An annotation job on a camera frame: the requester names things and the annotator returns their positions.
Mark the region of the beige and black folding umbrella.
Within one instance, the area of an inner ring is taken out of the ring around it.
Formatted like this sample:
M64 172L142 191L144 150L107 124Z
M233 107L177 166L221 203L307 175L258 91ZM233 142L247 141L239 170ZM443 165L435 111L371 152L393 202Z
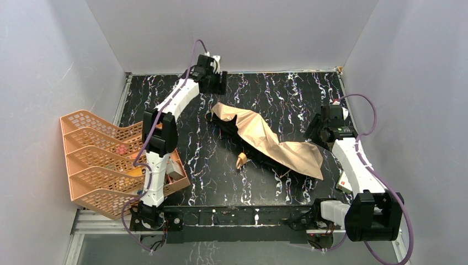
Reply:
M216 103L211 108L211 115L222 125L233 128L234 135L273 161L299 174L323 180L323 157L315 144L279 141L262 116L252 110Z

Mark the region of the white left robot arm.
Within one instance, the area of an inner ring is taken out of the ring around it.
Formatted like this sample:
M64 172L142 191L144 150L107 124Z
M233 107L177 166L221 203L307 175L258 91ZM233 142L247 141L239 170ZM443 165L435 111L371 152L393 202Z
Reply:
M163 187L170 154L178 144L177 120L187 105L200 94L226 93L227 73L221 70L221 57L208 52L199 55L177 81L170 94L155 110L147 110L142 121L142 148L146 161L136 165L145 170L142 194L133 217L151 230L159 230L165 220L158 207L164 201Z

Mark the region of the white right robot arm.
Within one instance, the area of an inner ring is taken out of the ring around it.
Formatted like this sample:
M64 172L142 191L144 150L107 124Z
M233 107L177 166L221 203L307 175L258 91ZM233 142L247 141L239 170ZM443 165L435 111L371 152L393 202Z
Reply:
M321 106L304 136L332 152L342 166L353 195L351 204L316 199L312 206L315 219L345 229L353 242L397 239L402 218L398 201L402 196L400 193L392 195L371 174L370 163L363 162L365 156L359 151L358 133L353 126L346 125L343 108L338 104Z

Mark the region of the white box with red label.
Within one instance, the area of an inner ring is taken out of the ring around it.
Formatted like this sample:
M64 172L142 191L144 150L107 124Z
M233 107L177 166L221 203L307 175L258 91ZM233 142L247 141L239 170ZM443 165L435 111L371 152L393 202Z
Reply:
M341 173L341 176L336 184L336 189L340 190L345 194L352 193L352 186L349 183L348 177L345 172Z

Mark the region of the grey box in organizer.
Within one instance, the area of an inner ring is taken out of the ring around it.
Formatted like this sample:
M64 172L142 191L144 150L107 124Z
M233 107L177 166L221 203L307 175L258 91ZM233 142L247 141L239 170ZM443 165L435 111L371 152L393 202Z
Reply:
M179 181L186 177L183 167L173 160L168 160L167 162L166 175L174 181Z

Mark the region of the orange plastic file organizer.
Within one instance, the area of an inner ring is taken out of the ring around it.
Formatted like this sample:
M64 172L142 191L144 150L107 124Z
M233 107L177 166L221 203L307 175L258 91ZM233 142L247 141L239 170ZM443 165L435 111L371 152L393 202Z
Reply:
M116 220L129 213L125 203L144 185L142 167L133 162L142 147L142 122L118 127L87 111L60 117L73 202Z

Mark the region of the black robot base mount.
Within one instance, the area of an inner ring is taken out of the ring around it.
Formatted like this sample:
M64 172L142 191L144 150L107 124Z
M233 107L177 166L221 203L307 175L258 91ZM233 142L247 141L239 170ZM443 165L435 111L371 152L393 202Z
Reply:
M137 211L137 206L130 209L131 217ZM336 228L332 223L326 224L315 219L312 206L162 206L158 208L165 223L161 228L164 232L162 241L170 243L169 222L175 218L182 221L183 226L208 225L287 225L294 230ZM331 247L333 238L325 236L307 237L304 243L321 249Z

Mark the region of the aluminium frame rail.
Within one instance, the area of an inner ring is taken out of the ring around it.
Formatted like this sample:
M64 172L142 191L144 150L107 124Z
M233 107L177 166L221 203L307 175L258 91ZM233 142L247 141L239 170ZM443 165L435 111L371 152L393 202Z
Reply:
M177 218L169 222L169 228L171 237L169 242L173 244L208 241L288 241L300 244L304 243L307 237L325 236L333 238L333 246L337 246L345 233L345 230L339 226L334 229L322 227L308 230L294 230L287 225L183 226L182 221ZM129 235L140 240L143 236L163 236L164 232L162 229L147 229L131 216L110 220L90 210L78 210L72 227L65 264L78 263L86 235Z

